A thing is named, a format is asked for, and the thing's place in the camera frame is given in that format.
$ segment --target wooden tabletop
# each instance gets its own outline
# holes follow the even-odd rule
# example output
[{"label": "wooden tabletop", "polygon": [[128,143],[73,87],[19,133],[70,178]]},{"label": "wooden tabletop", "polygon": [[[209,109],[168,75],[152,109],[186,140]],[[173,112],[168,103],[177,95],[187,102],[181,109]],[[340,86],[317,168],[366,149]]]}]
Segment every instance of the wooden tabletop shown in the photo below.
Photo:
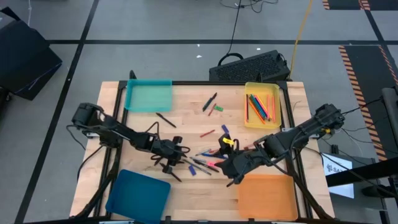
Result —
[{"label": "wooden tabletop", "polygon": [[[97,104],[104,108],[106,114],[113,113],[117,89],[118,82],[102,83]],[[294,107],[294,121],[298,125],[311,117],[304,85],[301,82],[288,82],[288,90],[292,108]],[[214,110],[211,116],[207,116],[208,113],[202,112],[202,107],[215,92],[217,92],[217,97],[213,103],[222,106],[224,111]],[[153,122],[159,121],[161,138],[183,137],[180,145],[190,147],[191,152],[188,153],[188,156],[193,156],[205,149],[218,149],[220,147],[218,138],[224,133],[221,129],[222,124],[228,127],[232,138],[239,139],[241,147],[266,134],[278,132],[279,129],[244,127],[243,96],[244,85],[174,85],[172,110],[162,114],[173,122],[177,128],[171,127],[154,113],[128,113],[127,126],[135,131],[145,131]],[[121,100],[122,106],[118,114],[119,121],[123,114],[124,97],[125,93],[123,93]],[[281,104],[284,118],[287,118],[283,96],[281,96]],[[212,129],[216,131],[205,138],[199,137]],[[98,138],[88,140],[84,159],[98,148],[98,143]],[[318,150],[318,144],[315,140],[310,140],[308,147]],[[97,190],[104,155],[105,150],[100,151],[82,168],[70,215],[76,215],[80,212]],[[119,170],[131,170],[164,180],[172,185],[164,217],[171,215],[173,220],[247,220],[247,218],[240,217],[238,213],[236,185],[226,188],[226,184],[230,180],[222,172],[212,172],[210,176],[198,171],[196,176],[192,176],[186,164],[179,164],[174,167],[174,173],[182,179],[182,182],[178,182],[171,175],[163,173],[161,166],[153,166],[154,161],[150,160],[150,156],[146,152],[135,150],[128,142],[125,142],[122,148]],[[334,217],[320,156],[312,151],[303,150],[302,160],[309,191],[324,210]],[[284,161],[281,161],[279,165],[285,167]],[[251,173],[283,175],[275,167],[266,166],[258,167]],[[305,217],[302,194],[298,188],[297,191],[300,214]],[[107,190],[103,195],[103,206],[100,213],[102,215],[106,212],[104,205],[108,195],[109,191]],[[124,217],[113,214],[113,219],[122,218]]]}]

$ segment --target black box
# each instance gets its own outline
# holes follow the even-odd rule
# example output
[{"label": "black box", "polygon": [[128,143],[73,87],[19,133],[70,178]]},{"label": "black box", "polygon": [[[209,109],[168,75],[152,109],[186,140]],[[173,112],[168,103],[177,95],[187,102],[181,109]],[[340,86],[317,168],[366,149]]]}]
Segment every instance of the black box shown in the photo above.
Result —
[{"label": "black box", "polygon": [[8,7],[0,13],[6,18],[0,21],[0,86],[33,100],[62,61],[50,44]]}]

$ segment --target orange tray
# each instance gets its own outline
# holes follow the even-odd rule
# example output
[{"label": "orange tray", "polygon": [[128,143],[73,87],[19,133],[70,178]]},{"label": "orange tray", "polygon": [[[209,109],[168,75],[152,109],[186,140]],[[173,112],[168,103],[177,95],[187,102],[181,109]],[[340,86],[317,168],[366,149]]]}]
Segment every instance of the orange tray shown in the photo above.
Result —
[{"label": "orange tray", "polygon": [[245,175],[238,185],[238,210],[243,218],[296,220],[299,215],[293,178],[287,175]]}]

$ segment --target teal tray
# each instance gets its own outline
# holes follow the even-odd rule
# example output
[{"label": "teal tray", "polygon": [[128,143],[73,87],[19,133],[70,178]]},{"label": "teal tray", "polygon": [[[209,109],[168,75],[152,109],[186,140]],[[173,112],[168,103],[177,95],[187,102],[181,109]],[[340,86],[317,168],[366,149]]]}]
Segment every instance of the teal tray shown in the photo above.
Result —
[{"label": "teal tray", "polygon": [[125,109],[132,112],[165,112],[172,107],[171,80],[129,80]]}]

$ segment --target wire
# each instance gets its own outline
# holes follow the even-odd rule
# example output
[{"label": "wire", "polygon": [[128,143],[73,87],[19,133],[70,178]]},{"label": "wire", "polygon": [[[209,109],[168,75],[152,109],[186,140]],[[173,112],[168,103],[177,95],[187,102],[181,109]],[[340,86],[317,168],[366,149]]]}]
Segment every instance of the wire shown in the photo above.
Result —
[{"label": "wire", "polygon": [[357,178],[359,178],[359,179],[361,179],[361,180],[363,180],[363,181],[365,181],[365,182],[367,182],[367,183],[369,183],[369,184],[375,186],[375,188],[377,188],[378,190],[380,190],[380,191],[382,191],[382,192],[384,192],[384,193],[390,195],[391,197],[398,198],[398,195],[396,195],[396,194],[394,194],[394,193],[391,193],[391,192],[389,192],[389,191],[387,191],[387,190],[384,190],[383,188],[379,187],[378,185],[372,183],[371,181],[366,180],[364,177],[362,177],[362,176],[360,176],[359,174],[355,173],[355,172],[352,171],[351,169],[349,169],[349,168],[347,168],[347,167],[345,167],[345,166],[339,164],[338,162],[334,161],[333,159],[330,159],[330,157],[326,156],[324,153],[323,153],[323,154],[319,153],[319,155],[325,156],[325,157],[328,158],[330,161],[332,161],[332,162],[334,162],[335,164],[337,164],[337,165],[341,166],[342,168],[346,169],[348,172],[350,172],[351,174],[353,174],[353,175],[356,176]]},{"label": "wire", "polygon": [[29,15],[27,18],[27,26],[30,27],[30,18],[32,17],[32,5],[30,3],[30,0],[28,0],[28,4],[29,4],[29,7],[27,8],[27,10],[29,11]]},{"label": "wire", "polygon": [[379,120],[377,120],[377,121],[375,121],[375,122],[373,122],[373,124],[371,124],[371,125],[369,125],[369,126],[365,126],[365,127],[363,127],[363,128],[357,128],[357,129],[354,129],[354,130],[349,130],[349,129],[345,129],[345,130],[346,130],[346,131],[354,132],[354,131],[359,131],[359,130],[362,130],[362,129],[370,128],[371,126],[374,126],[376,123],[378,123],[379,121],[382,121],[382,120],[384,120],[384,119],[386,119],[386,118],[388,118],[388,115],[385,116],[385,117],[383,117],[383,118],[381,118],[381,119],[379,119]]},{"label": "wire", "polygon": [[[261,10],[262,10],[262,4],[265,2],[265,3],[269,3],[269,4],[277,4],[278,2],[279,2],[279,0],[275,0],[274,2],[269,2],[269,1],[265,1],[265,0],[252,0],[251,2],[250,2],[250,4],[247,4],[247,5],[241,5],[241,7],[240,8],[245,8],[246,6],[253,6],[253,5],[255,5],[255,4],[257,4],[257,3],[259,3],[259,2],[261,2]],[[222,6],[224,6],[224,7],[228,7],[228,8],[231,8],[231,9],[238,9],[238,6],[227,6],[227,5],[225,5],[224,3],[223,3],[223,0],[220,0],[220,4],[222,5]]]},{"label": "wire", "polygon": [[79,176],[80,176],[80,171],[81,168],[83,168],[84,164],[87,162],[87,160],[89,160],[91,157],[93,157],[103,146],[100,146],[99,148],[97,148],[97,150],[95,150],[91,155],[89,155],[80,165],[79,170],[77,171],[77,181],[79,181]]},{"label": "wire", "polygon": [[[256,3],[259,3],[259,2],[261,2],[260,11],[256,11],[256,10],[254,10],[253,5],[255,5]],[[260,13],[262,11],[262,5],[264,3],[277,4],[278,2],[279,2],[279,0],[276,0],[274,2],[269,2],[269,1],[265,1],[265,0],[250,0],[250,7],[251,7],[251,10],[253,10],[253,12]]]},{"label": "wire", "polygon": [[[326,142],[326,144],[328,144],[328,145],[331,147],[331,144],[330,144],[330,143],[328,143],[328,142],[327,142],[326,140],[324,140],[324,139],[322,139],[322,140],[323,140],[324,142]],[[350,157],[352,160],[354,160],[354,161],[356,161],[356,162],[358,162],[358,163],[360,163],[360,164],[367,165],[367,164],[365,164],[365,163],[363,163],[363,162],[361,162],[361,161],[355,159],[354,157],[350,156],[347,152],[342,151],[341,149],[339,149],[339,152],[342,152],[343,154],[345,154],[346,156]]]},{"label": "wire", "polygon": [[74,127],[74,128],[75,128],[76,126],[74,126],[74,125],[67,125],[67,131],[69,132],[70,136],[72,136],[73,140],[75,140],[75,142],[77,142],[77,143],[83,148],[83,150],[85,151],[85,150],[86,150],[86,147],[85,147],[79,140],[77,140],[77,139],[75,138],[75,136],[73,135],[73,133],[69,130],[70,127]]},{"label": "wire", "polygon": [[288,79],[290,79],[290,77],[291,77],[292,74],[293,74],[294,60],[295,60],[295,56],[296,56],[297,44],[298,44],[299,40],[301,39],[301,33],[302,33],[303,30],[304,30],[305,22],[307,21],[307,17],[308,17],[308,15],[310,14],[311,7],[312,7],[312,1],[313,1],[313,0],[310,0],[309,4],[308,4],[308,6],[307,6],[307,10],[305,11],[304,19],[303,19],[303,21],[301,22],[300,30],[298,31],[298,35],[297,35],[296,41],[294,42],[293,56],[292,56],[292,64],[291,64],[291,66],[290,66],[290,73],[289,73]]},{"label": "wire", "polygon": [[[348,134],[348,132],[347,132],[344,128],[342,128],[342,130],[343,130],[349,137],[355,139],[356,141],[363,142],[363,143],[369,143],[369,144],[377,144],[377,143],[374,143],[374,142],[368,142],[368,141],[362,141],[362,140],[356,139],[356,138],[354,138],[352,135]],[[382,149],[385,150],[385,151],[387,151],[387,152],[391,152],[391,153],[394,153],[394,154],[398,154],[398,152],[394,152],[394,151],[392,151],[392,150],[386,149],[384,146],[382,147]]]},{"label": "wire", "polygon": [[365,106],[370,105],[371,103],[374,103],[374,102],[377,102],[377,101],[381,101],[381,97],[378,98],[378,99],[376,99],[376,100],[372,100],[372,101],[370,101],[370,102],[367,102],[367,103],[365,103],[364,105],[361,105],[361,106],[359,106],[359,107],[357,107],[357,108],[355,108],[355,109],[352,109],[352,110],[343,112],[343,113],[341,113],[341,114],[342,114],[342,115],[346,115],[346,114],[352,113],[352,112],[354,112],[354,111],[356,111],[356,110],[358,110],[358,109],[364,108]]},{"label": "wire", "polygon": [[235,19],[234,31],[232,32],[231,43],[229,45],[229,50],[225,55],[228,55],[232,48],[232,43],[234,41],[234,36],[235,36],[236,24],[238,23],[239,10],[241,9],[241,3],[242,3],[242,0],[239,0],[238,12],[236,13],[236,19]]}]

